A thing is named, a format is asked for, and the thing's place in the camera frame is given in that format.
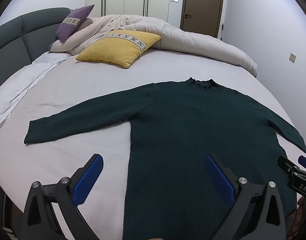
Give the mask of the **right hand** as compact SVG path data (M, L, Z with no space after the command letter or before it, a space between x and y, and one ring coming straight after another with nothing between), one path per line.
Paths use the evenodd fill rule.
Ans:
M306 198L301 197L298 202L298 209L294 213L294 220L288 232L287 239L292 239L300 230L302 224L306 220Z

